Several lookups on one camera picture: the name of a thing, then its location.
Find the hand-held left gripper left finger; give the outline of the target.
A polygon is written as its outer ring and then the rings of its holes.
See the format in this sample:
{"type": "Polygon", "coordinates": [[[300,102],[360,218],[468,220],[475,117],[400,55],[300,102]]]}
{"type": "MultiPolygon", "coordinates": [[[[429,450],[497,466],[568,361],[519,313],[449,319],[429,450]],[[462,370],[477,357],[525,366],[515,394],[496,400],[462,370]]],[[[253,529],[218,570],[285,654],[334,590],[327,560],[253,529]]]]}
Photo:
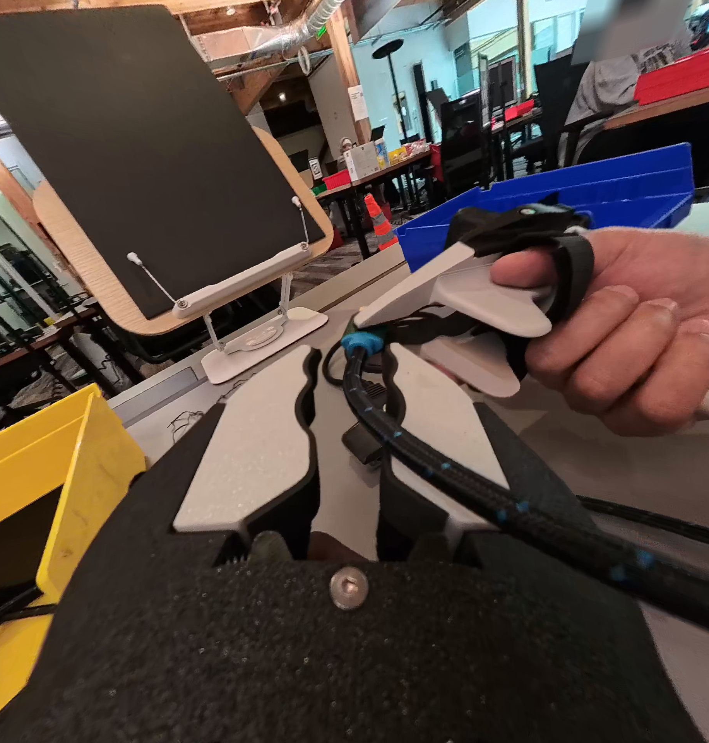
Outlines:
{"type": "Polygon", "coordinates": [[[299,346],[225,401],[173,521],[178,533],[304,534],[320,504],[315,418],[320,349],[299,346]]]}

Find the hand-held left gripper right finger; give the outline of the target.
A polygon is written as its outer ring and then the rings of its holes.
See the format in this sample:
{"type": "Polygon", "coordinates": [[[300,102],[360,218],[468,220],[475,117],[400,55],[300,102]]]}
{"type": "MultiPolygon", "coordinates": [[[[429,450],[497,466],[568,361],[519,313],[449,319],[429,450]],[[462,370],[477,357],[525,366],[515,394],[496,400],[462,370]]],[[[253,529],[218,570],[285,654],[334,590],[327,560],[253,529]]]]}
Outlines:
{"type": "MultiPolygon", "coordinates": [[[[434,450],[508,489],[508,481],[471,397],[442,371],[392,343],[384,357],[385,412],[434,450]]],[[[458,546],[466,533],[497,527],[442,493],[383,452],[379,546],[414,546],[424,534],[443,534],[458,546]]]]}

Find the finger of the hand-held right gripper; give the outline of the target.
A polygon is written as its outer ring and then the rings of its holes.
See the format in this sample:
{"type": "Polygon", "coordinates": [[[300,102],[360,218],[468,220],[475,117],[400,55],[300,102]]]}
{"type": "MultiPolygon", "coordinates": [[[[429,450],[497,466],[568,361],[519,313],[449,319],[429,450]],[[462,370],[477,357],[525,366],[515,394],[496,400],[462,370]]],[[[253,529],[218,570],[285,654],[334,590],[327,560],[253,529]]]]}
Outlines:
{"type": "Polygon", "coordinates": [[[368,329],[411,317],[428,305],[441,305],[517,337],[542,337],[551,320],[538,306],[540,291],[495,284],[490,268],[498,254],[476,257],[457,242],[355,315],[355,326],[368,329]]]}
{"type": "Polygon", "coordinates": [[[422,345],[422,357],[491,397],[512,397],[520,390],[520,379],[498,335],[438,337],[422,345]]]}

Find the blue plastic bin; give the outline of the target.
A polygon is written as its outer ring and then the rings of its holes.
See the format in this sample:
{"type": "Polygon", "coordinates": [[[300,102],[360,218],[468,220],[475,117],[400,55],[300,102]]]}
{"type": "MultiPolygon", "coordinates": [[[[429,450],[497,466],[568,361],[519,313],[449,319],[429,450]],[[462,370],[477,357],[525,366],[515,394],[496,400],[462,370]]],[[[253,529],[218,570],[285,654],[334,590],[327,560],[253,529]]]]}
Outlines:
{"type": "Polygon", "coordinates": [[[694,190],[691,147],[683,143],[476,187],[404,223],[396,236],[415,271],[443,249],[452,217],[465,207],[504,212],[557,193],[593,228],[672,229],[690,214],[694,190]]]}

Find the yellow plastic bin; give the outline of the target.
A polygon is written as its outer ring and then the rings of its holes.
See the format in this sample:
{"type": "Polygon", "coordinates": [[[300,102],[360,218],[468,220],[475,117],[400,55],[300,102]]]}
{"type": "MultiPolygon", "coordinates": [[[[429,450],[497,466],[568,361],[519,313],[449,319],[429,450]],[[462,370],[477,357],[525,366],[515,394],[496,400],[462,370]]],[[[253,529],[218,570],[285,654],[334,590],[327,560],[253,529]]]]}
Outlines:
{"type": "Polygon", "coordinates": [[[0,432],[0,719],[146,457],[95,385],[0,432]]]}

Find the white panel stand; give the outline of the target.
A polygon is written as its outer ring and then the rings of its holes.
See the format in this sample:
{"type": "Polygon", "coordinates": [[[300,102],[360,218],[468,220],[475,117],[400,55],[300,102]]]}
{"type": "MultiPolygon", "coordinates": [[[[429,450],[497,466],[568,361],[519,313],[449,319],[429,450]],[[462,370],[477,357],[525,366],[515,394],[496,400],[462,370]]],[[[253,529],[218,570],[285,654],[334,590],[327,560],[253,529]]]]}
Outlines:
{"type": "Polygon", "coordinates": [[[302,241],[220,282],[207,284],[177,299],[166,290],[135,252],[127,253],[127,260],[139,267],[172,303],[172,315],[175,319],[187,320],[193,315],[203,318],[212,350],[203,357],[201,365],[207,379],[214,385],[238,377],[250,367],[319,329],[327,321],[322,313],[316,311],[312,311],[310,315],[305,314],[303,318],[291,318],[289,314],[293,270],[313,255],[300,197],[292,196],[291,202],[300,214],[304,235],[302,241]],[[282,279],[282,283],[276,314],[244,334],[222,342],[212,323],[211,312],[217,306],[234,299],[236,294],[250,290],[254,284],[264,284],[277,277],[282,279]]]}

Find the orange traffic cone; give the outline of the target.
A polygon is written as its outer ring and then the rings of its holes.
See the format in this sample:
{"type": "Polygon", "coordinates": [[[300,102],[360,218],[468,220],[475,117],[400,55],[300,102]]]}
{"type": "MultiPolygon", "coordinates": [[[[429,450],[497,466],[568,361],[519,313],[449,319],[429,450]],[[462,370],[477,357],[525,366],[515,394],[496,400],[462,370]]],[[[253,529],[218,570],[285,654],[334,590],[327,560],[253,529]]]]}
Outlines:
{"type": "Polygon", "coordinates": [[[392,225],[372,194],[369,192],[366,193],[363,202],[365,203],[372,228],[377,238],[378,249],[383,251],[393,246],[399,246],[400,243],[392,225]]]}

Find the red plastic bin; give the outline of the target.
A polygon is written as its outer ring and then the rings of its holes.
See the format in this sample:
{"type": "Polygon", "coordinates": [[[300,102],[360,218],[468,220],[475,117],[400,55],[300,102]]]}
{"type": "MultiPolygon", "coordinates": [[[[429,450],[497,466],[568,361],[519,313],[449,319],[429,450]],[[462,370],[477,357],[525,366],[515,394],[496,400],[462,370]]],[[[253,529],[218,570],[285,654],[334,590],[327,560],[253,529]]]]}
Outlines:
{"type": "Polygon", "coordinates": [[[641,106],[709,88],[709,48],[641,74],[634,100],[641,106]]]}

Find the black round disc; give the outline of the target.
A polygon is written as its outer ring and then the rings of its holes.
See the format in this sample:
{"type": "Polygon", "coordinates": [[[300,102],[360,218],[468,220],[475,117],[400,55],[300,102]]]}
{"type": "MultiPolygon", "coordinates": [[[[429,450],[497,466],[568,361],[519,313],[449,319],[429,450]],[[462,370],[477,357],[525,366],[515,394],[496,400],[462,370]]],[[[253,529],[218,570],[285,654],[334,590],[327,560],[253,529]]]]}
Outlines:
{"type": "Polygon", "coordinates": [[[398,140],[401,145],[404,145],[409,137],[409,126],[406,122],[406,113],[409,112],[409,106],[407,103],[405,91],[401,90],[401,86],[399,85],[396,77],[396,69],[393,61],[393,56],[402,48],[403,44],[403,39],[393,39],[383,43],[378,48],[376,48],[375,51],[372,52],[373,60],[387,61],[389,78],[392,85],[393,107],[396,111],[398,140]]]}

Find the wooden-framed black panel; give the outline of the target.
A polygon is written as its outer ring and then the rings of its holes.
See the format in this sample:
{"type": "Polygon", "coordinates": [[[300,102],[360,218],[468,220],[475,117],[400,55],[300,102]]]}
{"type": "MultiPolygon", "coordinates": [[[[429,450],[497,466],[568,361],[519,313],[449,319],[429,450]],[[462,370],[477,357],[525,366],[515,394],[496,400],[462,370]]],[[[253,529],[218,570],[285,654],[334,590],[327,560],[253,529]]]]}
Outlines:
{"type": "Polygon", "coordinates": [[[0,14],[0,114],[34,208],[108,318],[172,331],[299,270],[333,227],[170,10],[0,14]]]}

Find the silver ventilation duct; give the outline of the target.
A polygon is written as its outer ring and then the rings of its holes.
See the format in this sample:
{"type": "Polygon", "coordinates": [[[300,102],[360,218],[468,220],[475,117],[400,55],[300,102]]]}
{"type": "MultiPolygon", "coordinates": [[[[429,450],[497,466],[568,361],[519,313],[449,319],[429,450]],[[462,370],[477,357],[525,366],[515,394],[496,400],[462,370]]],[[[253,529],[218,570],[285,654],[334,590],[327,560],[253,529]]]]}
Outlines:
{"type": "Polygon", "coordinates": [[[238,65],[298,49],[324,28],[344,1],[314,1],[294,20],[281,25],[238,26],[192,36],[207,63],[238,65]]]}

